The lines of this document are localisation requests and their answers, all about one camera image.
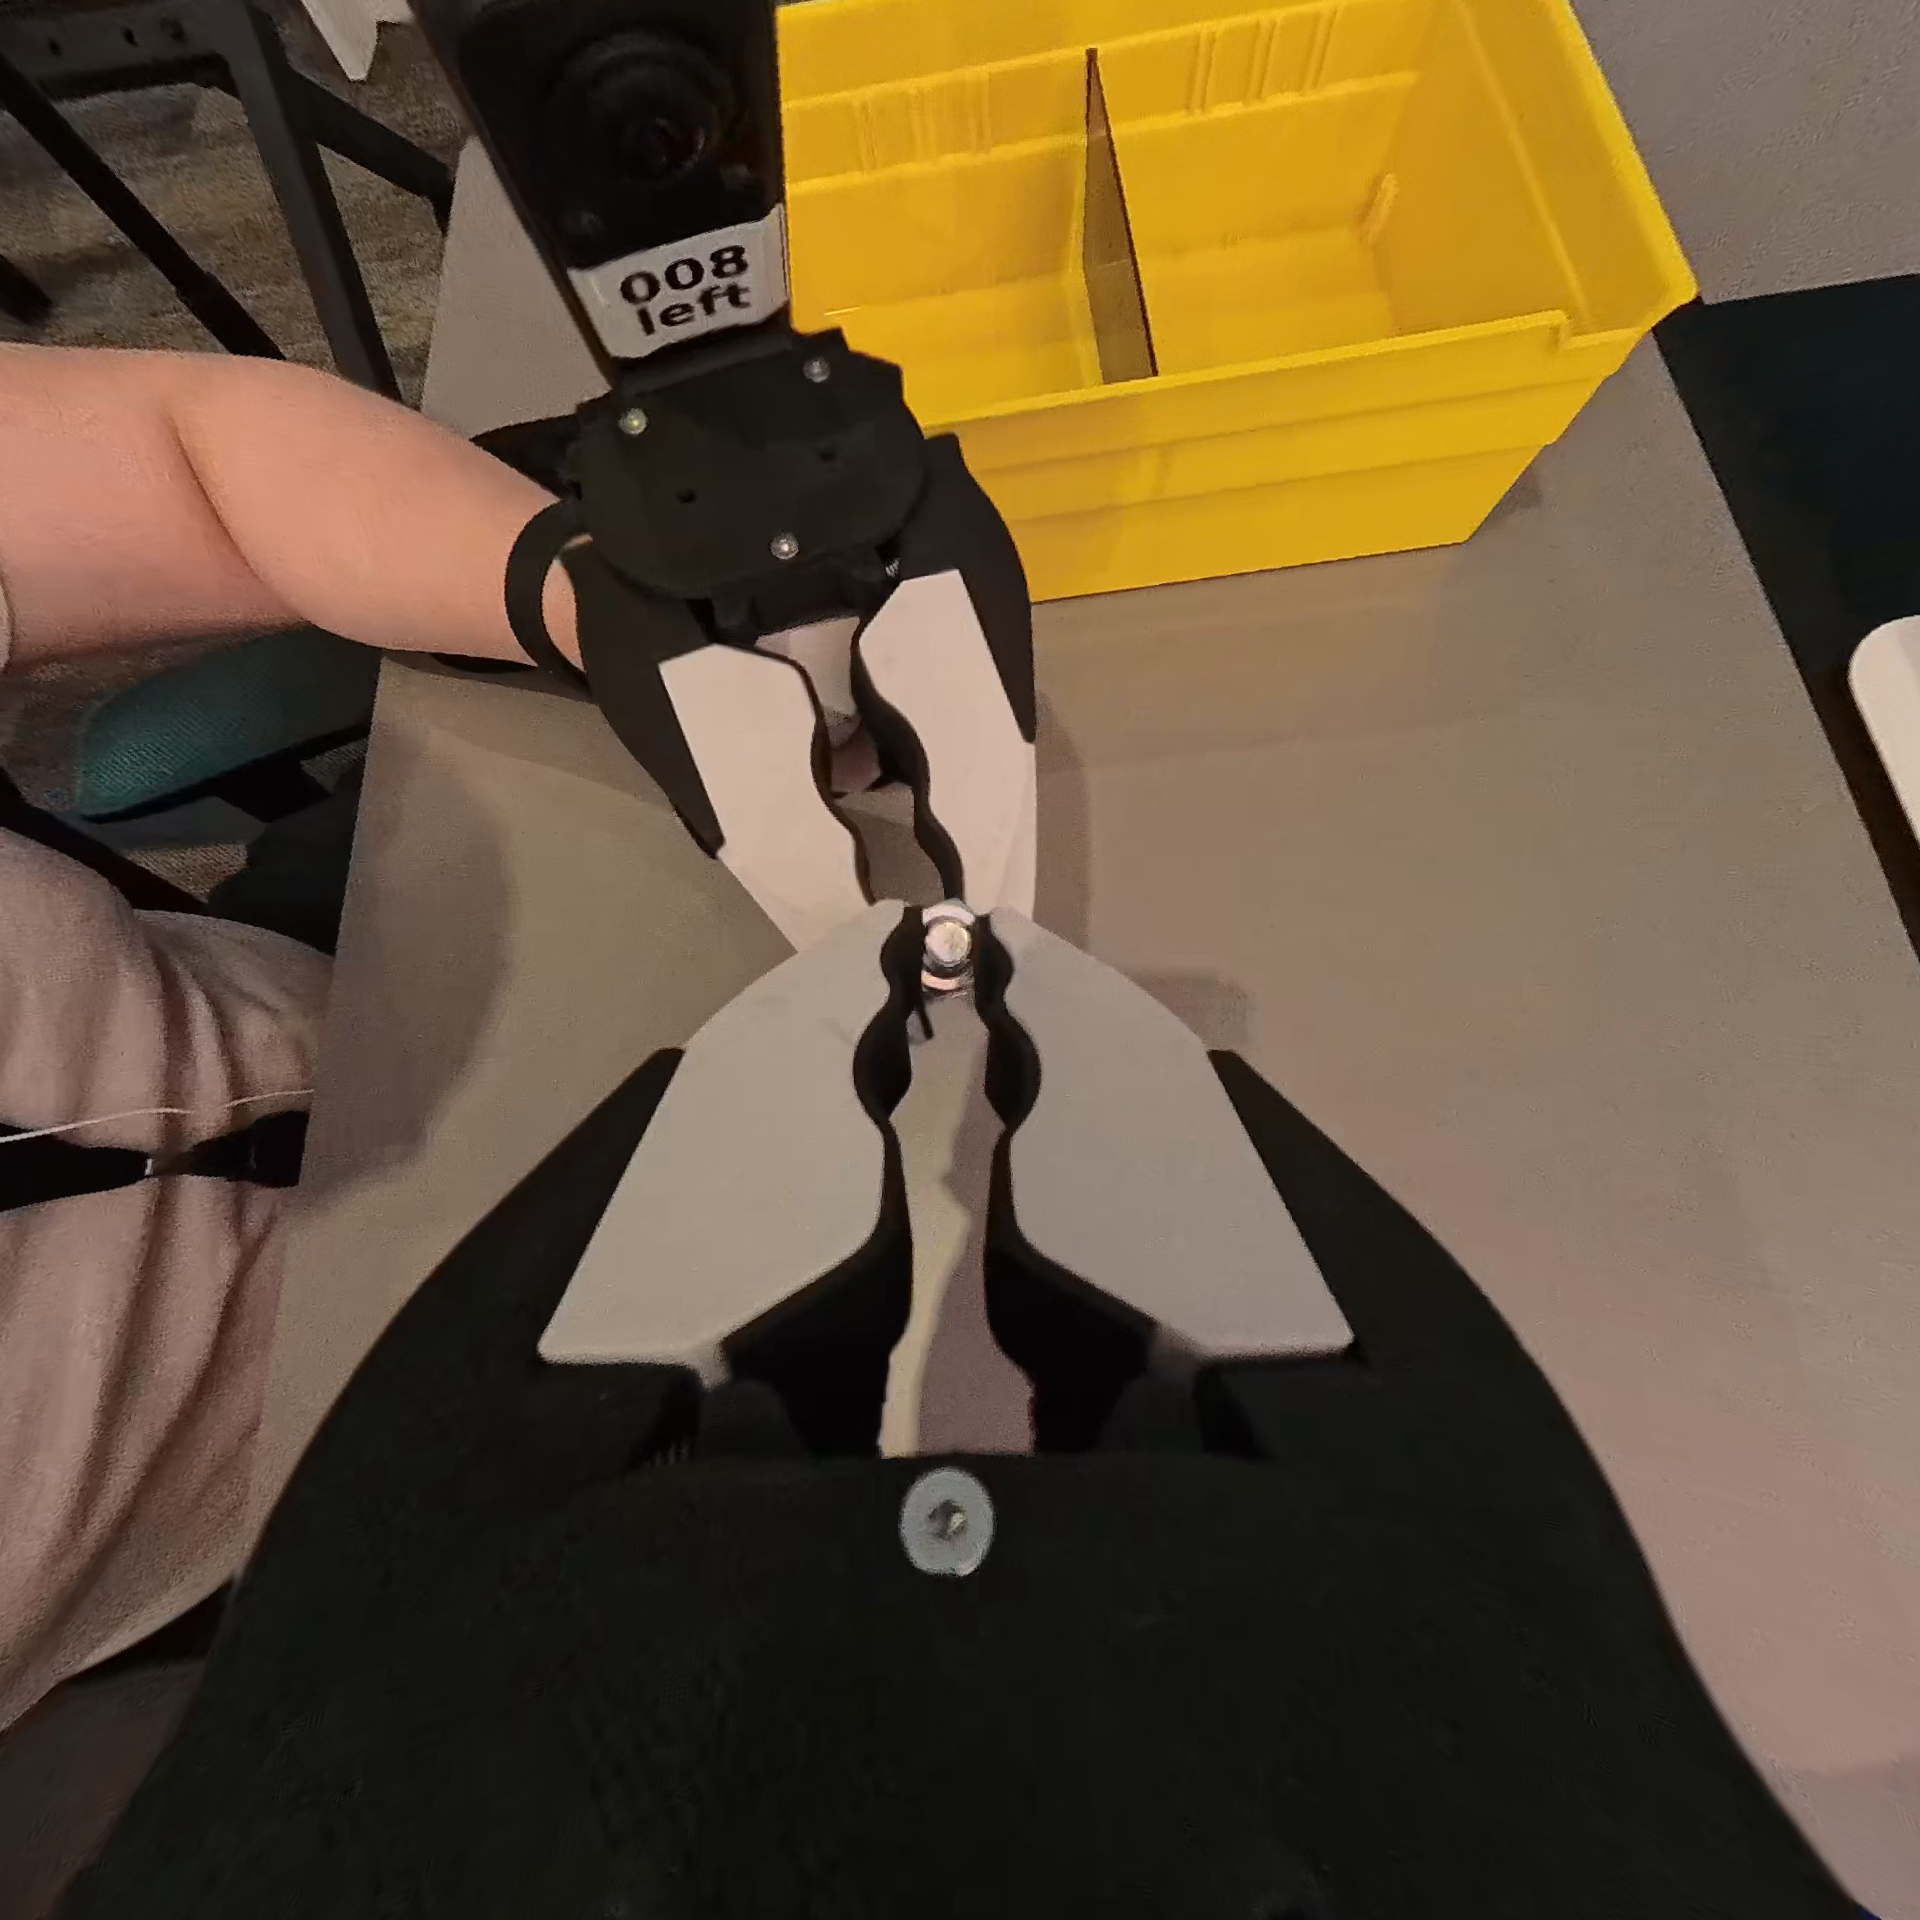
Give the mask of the yellow plastic bin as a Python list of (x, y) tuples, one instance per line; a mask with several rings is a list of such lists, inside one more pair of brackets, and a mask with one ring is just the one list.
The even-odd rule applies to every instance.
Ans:
[[(1695, 278), (1569, 2), (781, 9), (793, 317), (1035, 600), (1464, 541)], [(1096, 49), (1158, 371), (1080, 271)]]

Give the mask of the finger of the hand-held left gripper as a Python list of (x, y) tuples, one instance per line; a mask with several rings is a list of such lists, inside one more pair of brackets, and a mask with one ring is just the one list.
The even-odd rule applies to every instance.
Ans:
[(866, 851), (829, 792), (829, 726), (803, 665), (708, 644), (659, 665), (719, 825), (714, 860), (797, 947), (871, 906)]
[(853, 641), (866, 729), (910, 792), (944, 896), (988, 918), (1035, 909), (1037, 757), (960, 570), (900, 581)]

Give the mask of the teal office chair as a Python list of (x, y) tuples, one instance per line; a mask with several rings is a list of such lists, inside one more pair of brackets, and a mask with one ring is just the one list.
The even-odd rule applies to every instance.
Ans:
[(378, 657), (313, 627), (174, 662), (85, 713), (71, 811), (112, 825), (195, 802), (292, 819), (330, 796), (311, 763), (370, 739), (374, 691)]

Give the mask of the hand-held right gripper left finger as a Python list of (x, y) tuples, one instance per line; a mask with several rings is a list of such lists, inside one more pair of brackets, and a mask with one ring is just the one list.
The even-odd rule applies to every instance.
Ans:
[[(915, 1290), (892, 1126), (910, 1084), (921, 912), (882, 900), (708, 1017), (538, 1337), (555, 1365), (745, 1368), (821, 1337), (888, 1365)], [(877, 1307), (857, 1311), (857, 1283)]]

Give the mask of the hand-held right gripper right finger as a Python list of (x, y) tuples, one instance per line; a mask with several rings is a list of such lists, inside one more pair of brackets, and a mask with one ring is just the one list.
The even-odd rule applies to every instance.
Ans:
[(1351, 1346), (1207, 1046), (1024, 914), (987, 920), (975, 1013), (1014, 1251), (1086, 1283), (1180, 1361)]

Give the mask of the brown cardboard bin divider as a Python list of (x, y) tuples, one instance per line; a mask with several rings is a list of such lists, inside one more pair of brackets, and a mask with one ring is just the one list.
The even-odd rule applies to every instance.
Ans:
[(1120, 175), (1112, 122), (1101, 83), (1096, 49), (1085, 51), (1085, 216), (1080, 271), (1089, 305), (1089, 337), (1105, 386), (1142, 382), (1158, 371), (1139, 278), (1139, 256)]

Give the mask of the black metal table frame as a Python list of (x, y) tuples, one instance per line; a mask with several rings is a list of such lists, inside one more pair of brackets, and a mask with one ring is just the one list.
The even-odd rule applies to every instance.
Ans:
[(336, 371), (399, 398), (395, 364), (322, 152), (416, 196), (437, 228), (452, 220), (452, 169), (298, 71), (267, 2), (2, 2), (2, 117), (129, 243), (220, 351), (280, 360), (247, 307), (62, 111), (68, 101), (162, 84), (234, 97)]

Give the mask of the person's left forearm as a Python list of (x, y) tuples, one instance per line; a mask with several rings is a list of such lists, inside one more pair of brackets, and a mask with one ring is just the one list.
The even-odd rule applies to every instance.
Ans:
[(550, 506), (411, 408), (260, 356), (2, 347), (2, 669), (316, 627), (522, 662)]

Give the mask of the white document stand with instructions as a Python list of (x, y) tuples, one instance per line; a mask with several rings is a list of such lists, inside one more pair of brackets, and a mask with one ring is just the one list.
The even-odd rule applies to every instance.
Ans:
[(1849, 661), (1849, 691), (1911, 838), (1920, 829), (1917, 773), (1917, 632), (1920, 618), (1893, 618), (1862, 637)]

